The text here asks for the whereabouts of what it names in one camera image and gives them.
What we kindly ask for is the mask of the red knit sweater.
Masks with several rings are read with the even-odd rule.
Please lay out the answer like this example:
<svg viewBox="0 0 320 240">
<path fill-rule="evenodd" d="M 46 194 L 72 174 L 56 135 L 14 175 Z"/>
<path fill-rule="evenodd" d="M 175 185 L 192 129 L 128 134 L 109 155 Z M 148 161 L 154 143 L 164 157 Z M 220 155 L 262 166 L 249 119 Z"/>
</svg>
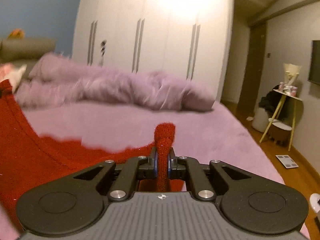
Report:
<svg viewBox="0 0 320 240">
<path fill-rule="evenodd" d="M 154 139 L 143 147 L 111 153 L 86 148 L 77 140 L 57 141 L 51 137 L 39 137 L 15 101 L 10 82 L 5 80 L 1 82 L 1 205 L 17 230 L 21 231 L 16 203 L 29 189 L 107 159 L 123 164 L 129 158 L 150 155 L 152 147 L 160 153 L 160 178 L 155 186 L 151 181 L 144 182 L 142 189 L 181 191 L 183 182 L 177 179 L 170 181 L 165 175 L 166 154 L 175 139 L 175 125 L 159 124 L 155 128 Z"/>
</svg>

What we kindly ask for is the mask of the white bathroom scale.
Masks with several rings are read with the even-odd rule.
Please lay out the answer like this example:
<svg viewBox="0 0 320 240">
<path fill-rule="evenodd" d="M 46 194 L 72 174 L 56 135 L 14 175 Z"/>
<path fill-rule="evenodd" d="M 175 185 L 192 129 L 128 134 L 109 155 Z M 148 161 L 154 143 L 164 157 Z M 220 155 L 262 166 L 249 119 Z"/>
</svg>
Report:
<svg viewBox="0 0 320 240">
<path fill-rule="evenodd" d="M 298 164 L 289 155 L 276 155 L 276 158 L 286 169 L 298 168 Z"/>
</svg>

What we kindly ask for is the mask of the brown round stool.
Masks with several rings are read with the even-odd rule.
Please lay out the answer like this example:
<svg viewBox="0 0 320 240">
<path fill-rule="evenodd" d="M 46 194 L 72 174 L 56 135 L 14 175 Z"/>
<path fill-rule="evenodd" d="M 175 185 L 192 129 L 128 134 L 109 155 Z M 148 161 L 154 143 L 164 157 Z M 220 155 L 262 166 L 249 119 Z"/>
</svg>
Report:
<svg viewBox="0 0 320 240">
<path fill-rule="evenodd" d="M 275 144 L 285 145 L 291 135 L 292 127 L 282 123 L 273 122 L 268 130 L 268 136 Z"/>
</svg>

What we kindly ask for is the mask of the black garment on bin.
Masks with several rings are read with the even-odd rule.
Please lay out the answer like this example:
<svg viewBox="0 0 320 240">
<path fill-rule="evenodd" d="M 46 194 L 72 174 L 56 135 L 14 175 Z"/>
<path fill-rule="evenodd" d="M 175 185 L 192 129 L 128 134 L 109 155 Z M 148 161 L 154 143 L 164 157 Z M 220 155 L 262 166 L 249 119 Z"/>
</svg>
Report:
<svg viewBox="0 0 320 240">
<path fill-rule="evenodd" d="M 278 103 L 280 102 L 281 96 L 282 94 L 272 90 L 268 92 L 266 96 L 261 98 L 258 106 L 259 108 L 263 108 L 268 116 L 271 117 L 274 114 Z"/>
</svg>

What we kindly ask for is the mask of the dark wooden door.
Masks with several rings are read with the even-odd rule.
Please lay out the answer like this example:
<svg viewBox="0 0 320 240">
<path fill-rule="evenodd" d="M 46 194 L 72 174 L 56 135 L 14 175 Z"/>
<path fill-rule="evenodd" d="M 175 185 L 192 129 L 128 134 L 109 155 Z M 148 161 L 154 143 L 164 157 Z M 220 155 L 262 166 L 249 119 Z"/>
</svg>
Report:
<svg viewBox="0 0 320 240">
<path fill-rule="evenodd" d="M 253 113 L 258 97 L 265 58 L 266 23 L 250 29 L 247 63 L 237 110 Z"/>
</svg>

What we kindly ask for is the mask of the yellow leg side table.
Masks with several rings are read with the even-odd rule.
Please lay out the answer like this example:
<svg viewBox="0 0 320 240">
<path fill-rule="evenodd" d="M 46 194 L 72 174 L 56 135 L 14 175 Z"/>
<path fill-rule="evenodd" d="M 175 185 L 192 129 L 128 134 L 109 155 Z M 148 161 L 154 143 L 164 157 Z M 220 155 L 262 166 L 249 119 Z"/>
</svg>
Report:
<svg viewBox="0 0 320 240">
<path fill-rule="evenodd" d="M 274 120 L 278 120 L 279 123 L 287 125 L 290 129 L 290 137 L 288 144 L 288 151 L 291 151 L 293 145 L 293 138 L 295 134 L 295 129 L 297 125 L 297 113 L 298 113 L 298 104 L 302 103 L 303 100 L 300 97 L 292 96 L 287 94 L 279 89 L 272 89 L 273 94 L 280 95 L 278 104 L 268 122 L 266 129 L 261 136 L 259 143 L 262 143 L 267 135 L 270 135 L 269 130 L 272 125 L 275 124 Z"/>
</svg>

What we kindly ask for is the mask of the pink cups on table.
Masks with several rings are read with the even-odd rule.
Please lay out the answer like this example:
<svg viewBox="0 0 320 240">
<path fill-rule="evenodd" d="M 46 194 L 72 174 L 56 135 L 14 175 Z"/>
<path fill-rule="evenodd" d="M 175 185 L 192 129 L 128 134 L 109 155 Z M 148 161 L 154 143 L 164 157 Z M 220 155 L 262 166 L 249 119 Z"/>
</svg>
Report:
<svg viewBox="0 0 320 240">
<path fill-rule="evenodd" d="M 287 85 L 284 82 L 280 82 L 278 90 L 280 92 L 283 92 L 283 93 L 289 95 L 289 96 L 296 97 L 298 88 L 296 86 Z"/>
</svg>

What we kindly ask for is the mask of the purple fluffy duvet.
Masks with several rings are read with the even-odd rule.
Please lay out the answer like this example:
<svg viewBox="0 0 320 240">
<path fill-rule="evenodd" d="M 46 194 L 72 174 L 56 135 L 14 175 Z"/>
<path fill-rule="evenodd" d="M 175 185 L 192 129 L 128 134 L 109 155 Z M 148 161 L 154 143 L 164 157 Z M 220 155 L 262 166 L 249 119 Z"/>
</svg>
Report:
<svg viewBox="0 0 320 240">
<path fill-rule="evenodd" d="M 207 112 L 215 98 L 206 88 L 165 72 L 134 74 L 85 66 L 54 54 L 39 59 L 15 99 L 24 108 L 57 107 L 82 100 L 139 105 L 152 110 Z"/>
</svg>

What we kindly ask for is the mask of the cream flower bouquet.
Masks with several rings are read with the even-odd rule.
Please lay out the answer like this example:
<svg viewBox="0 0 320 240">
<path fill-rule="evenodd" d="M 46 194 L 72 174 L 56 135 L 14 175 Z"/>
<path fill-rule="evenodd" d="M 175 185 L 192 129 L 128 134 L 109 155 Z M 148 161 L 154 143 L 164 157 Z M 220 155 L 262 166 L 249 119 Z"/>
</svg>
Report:
<svg viewBox="0 0 320 240">
<path fill-rule="evenodd" d="M 297 80 L 302 66 L 291 63 L 284 63 L 283 66 L 285 73 L 284 83 L 291 86 Z"/>
</svg>

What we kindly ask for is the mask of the pink plush toy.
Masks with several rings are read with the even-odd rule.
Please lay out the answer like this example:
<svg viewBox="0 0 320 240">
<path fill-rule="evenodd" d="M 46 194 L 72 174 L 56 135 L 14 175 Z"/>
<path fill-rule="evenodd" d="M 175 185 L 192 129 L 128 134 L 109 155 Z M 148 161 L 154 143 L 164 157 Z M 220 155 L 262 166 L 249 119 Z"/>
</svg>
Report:
<svg viewBox="0 0 320 240">
<path fill-rule="evenodd" d="M 0 82 L 9 80 L 9 83 L 12 86 L 12 92 L 14 93 L 21 82 L 22 76 L 25 73 L 26 68 L 26 64 L 23 64 L 20 67 L 15 67 L 12 63 L 1 64 Z"/>
</svg>

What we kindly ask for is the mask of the grey upholstered headboard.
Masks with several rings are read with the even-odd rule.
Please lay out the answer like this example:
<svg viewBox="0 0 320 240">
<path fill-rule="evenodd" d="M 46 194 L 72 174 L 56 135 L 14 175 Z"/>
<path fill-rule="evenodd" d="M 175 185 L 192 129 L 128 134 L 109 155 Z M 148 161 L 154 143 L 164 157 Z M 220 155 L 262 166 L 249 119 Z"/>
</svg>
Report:
<svg viewBox="0 0 320 240">
<path fill-rule="evenodd" d="M 46 37 L 31 37 L 16 40 L 1 38 L 1 64 L 12 63 L 15 67 L 27 65 L 22 79 L 28 80 L 29 73 L 46 53 L 55 50 L 56 40 Z"/>
</svg>

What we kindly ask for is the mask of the dark charm on wardrobe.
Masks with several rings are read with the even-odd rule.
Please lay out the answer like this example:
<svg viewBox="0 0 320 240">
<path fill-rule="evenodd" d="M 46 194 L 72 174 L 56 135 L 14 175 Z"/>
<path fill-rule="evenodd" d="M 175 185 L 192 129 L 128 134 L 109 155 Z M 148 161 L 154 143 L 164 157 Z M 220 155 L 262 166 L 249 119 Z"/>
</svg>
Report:
<svg viewBox="0 0 320 240">
<path fill-rule="evenodd" d="M 101 46 L 101 50 L 100 50 L 100 66 L 104 65 L 104 55 L 105 55 L 105 51 L 106 51 L 106 44 L 107 44 L 107 40 L 103 40 L 100 44 Z"/>
</svg>

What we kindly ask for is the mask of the orange plush toy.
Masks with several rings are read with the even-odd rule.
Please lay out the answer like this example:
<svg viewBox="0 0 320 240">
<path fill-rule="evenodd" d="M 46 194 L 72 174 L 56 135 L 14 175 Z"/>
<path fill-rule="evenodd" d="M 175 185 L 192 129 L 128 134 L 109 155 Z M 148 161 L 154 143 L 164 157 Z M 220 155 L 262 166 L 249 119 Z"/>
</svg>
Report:
<svg viewBox="0 0 320 240">
<path fill-rule="evenodd" d="M 20 40 L 25 37 L 25 32 L 23 29 L 14 29 L 8 36 L 8 40 Z"/>
</svg>

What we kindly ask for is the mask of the white wardrobe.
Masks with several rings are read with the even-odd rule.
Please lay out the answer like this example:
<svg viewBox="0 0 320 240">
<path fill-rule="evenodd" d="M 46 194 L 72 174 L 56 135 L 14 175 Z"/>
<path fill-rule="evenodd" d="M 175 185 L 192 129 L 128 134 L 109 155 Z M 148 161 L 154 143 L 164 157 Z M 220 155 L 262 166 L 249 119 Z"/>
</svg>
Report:
<svg viewBox="0 0 320 240">
<path fill-rule="evenodd" d="M 221 99 L 234 0 L 80 0 L 72 58 L 132 73 L 162 70 Z"/>
</svg>

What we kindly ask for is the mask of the wall mounted black television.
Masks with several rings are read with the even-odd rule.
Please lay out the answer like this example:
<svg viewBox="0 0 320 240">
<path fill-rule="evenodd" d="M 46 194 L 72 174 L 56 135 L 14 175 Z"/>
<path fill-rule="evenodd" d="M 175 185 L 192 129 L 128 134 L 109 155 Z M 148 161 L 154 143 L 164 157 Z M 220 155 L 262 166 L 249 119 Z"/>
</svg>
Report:
<svg viewBox="0 0 320 240">
<path fill-rule="evenodd" d="M 308 81 L 320 85 L 320 40 L 313 40 Z"/>
</svg>

